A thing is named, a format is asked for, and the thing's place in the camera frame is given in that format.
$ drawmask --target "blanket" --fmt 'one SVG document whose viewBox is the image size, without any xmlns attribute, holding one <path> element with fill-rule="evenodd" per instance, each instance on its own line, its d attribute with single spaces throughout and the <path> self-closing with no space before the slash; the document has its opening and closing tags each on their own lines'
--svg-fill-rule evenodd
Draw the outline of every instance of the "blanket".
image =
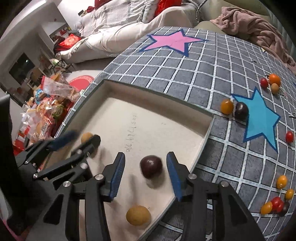
<svg viewBox="0 0 296 241">
<path fill-rule="evenodd" d="M 247 40 L 271 53 L 296 75 L 296 63 L 288 55 L 285 40 L 260 15 L 238 7 L 222 7 L 222 14 L 210 21 L 229 35 L 249 35 Z"/>
<path fill-rule="evenodd" d="M 83 16 L 75 27 L 87 37 L 99 29 L 140 22 L 145 6 L 146 0 L 112 0 Z"/>
</svg>

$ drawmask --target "floor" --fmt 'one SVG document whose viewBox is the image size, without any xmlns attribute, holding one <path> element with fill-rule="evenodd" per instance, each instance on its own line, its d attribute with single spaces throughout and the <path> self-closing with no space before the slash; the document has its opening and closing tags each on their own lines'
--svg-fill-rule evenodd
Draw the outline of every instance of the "floor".
<svg viewBox="0 0 296 241">
<path fill-rule="evenodd" d="M 67 81 L 71 81 L 81 75 L 90 75 L 95 78 L 113 59 L 114 58 L 94 59 L 73 64 L 75 70 L 71 68 L 72 73 L 65 73 L 64 76 Z"/>
</svg>

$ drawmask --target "grid pattern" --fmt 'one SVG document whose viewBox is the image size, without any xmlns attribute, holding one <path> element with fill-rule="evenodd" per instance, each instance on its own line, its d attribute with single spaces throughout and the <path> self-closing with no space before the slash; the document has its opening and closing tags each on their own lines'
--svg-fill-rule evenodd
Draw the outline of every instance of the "grid pattern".
<svg viewBox="0 0 296 241">
<path fill-rule="evenodd" d="M 171 34 L 179 29 L 163 27 L 152 33 Z M 288 130 L 295 134 L 295 120 L 289 118 L 296 112 L 295 76 L 273 56 L 249 42 L 205 30 L 183 30 L 187 36 L 209 41 L 189 44 L 189 57 L 185 57 L 164 47 L 139 52 L 151 43 L 150 38 L 144 36 L 94 80 L 69 112 L 57 135 L 103 79 L 152 89 L 198 105 L 215 114 L 216 119 L 194 173 L 214 183 L 227 180 L 250 210 L 266 240 L 275 240 L 295 208 L 296 197 L 290 201 L 290 209 L 284 217 L 261 216 L 260 208 L 275 196 L 284 199 L 286 190 L 296 186 L 295 143 L 287 145 L 285 142 Z M 273 96 L 270 89 L 261 89 L 259 79 L 270 73 L 281 77 L 283 95 Z M 245 123 L 220 112 L 224 98 L 233 99 L 231 93 L 251 97 L 255 87 L 266 105 L 281 116 L 276 126 L 278 154 L 263 137 L 243 143 Z M 276 180 L 283 174 L 288 184 L 278 190 Z M 207 207 L 208 217 L 211 217 L 210 201 Z M 175 202 L 146 240 L 180 240 L 185 210 L 186 204 Z M 212 238 L 211 225 L 209 220 L 207 240 Z"/>
</svg>

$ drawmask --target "yellow ball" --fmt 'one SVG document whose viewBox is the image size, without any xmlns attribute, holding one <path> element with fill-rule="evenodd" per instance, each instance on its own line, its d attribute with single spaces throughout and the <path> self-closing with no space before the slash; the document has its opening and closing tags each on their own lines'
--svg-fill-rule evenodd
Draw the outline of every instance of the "yellow ball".
<svg viewBox="0 0 296 241">
<path fill-rule="evenodd" d="M 141 226 L 151 219 L 149 210 L 143 206 L 133 206 L 126 213 L 126 220 L 134 226 Z"/>
<path fill-rule="evenodd" d="M 81 143 L 87 142 L 94 135 L 90 132 L 84 133 L 81 137 Z"/>
<path fill-rule="evenodd" d="M 261 211 L 260 213 L 265 215 L 265 214 L 269 214 L 272 210 L 272 202 L 267 202 L 266 204 L 264 204 L 262 207 L 261 207 Z"/>
<path fill-rule="evenodd" d="M 279 86 L 276 83 L 273 83 L 270 88 L 272 94 L 277 95 L 279 93 Z"/>
<path fill-rule="evenodd" d="M 288 179 L 285 175 L 279 176 L 279 178 L 276 181 L 276 187 L 278 189 L 283 189 L 287 185 Z"/>
<path fill-rule="evenodd" d="M 285 194 L 285 199 L 290 200 L 294 196 L 294 190 L 293 189 L 288 189 L 286 194 Z"/>
</svg>

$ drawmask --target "white tray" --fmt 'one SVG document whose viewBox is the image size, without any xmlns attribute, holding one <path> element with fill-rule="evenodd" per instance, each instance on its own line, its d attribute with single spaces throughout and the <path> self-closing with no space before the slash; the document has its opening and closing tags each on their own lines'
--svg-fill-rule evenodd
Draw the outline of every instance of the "white tray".
<svg viewBox="0 0 296 241">
<path fill-rule="evenodd" d="M 162 217 L 175 198 L 166 168 L 167 153 L 174 151 L 179 163 L 192 171 L 213 119 L 211 113 L 184 101 L 109 80 L 85 100 L 65 129 L 101 137 L 97 154 L 87 159 L 92 174 L 101 173 L 118 152 L 126 156 L 117 197 L 104 204 L 112 241 L 141 239 Z M 80 145 L 81 135 L 70 148 L 53 154 L 47 166 L 67 157 Z M 140 160 L 147 155 L 159 156 L 163 162 L 163 175 L 149 185 L 139 167 Z M 152 217 L 148 226 L 134 227 L 127 222 L 126 212 L 133 205 L 148 208 Z M 84 241 L 84 201 L 80 201 L 79 223 L 80 240 Z"/>
</svg>

